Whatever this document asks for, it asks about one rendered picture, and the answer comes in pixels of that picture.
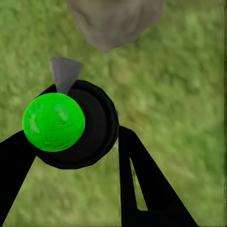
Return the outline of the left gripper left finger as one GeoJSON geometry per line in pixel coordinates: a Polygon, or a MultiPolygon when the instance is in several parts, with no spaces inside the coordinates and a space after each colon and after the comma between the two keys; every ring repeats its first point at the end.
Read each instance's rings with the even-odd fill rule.
{"type": "Polygon", "coordinates": [[[0,227],[36,156],[23,130],[0,143],[0,227]]]}

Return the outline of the pesticide atomizer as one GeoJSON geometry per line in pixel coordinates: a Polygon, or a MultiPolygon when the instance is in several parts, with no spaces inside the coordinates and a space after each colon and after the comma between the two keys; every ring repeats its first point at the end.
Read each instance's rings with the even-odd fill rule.
{"type": "Polygon", "coordinates": [[[28,105],[24,134],[50,166],[77,170],[94,165],[118,139],[118,111],[102,88],[76,80],[82,63],[52,57],[50,65],[54,84],[28,105]]]}

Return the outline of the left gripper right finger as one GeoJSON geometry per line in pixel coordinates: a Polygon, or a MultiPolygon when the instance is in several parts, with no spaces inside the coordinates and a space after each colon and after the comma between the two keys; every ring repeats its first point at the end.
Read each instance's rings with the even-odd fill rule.
{"type": "Polygon", "coordinates": [[[122,227],[198,227],[136,133],[119,126],[122,227]],[[130,158],[148,211],[137,208],[130,158]]]}

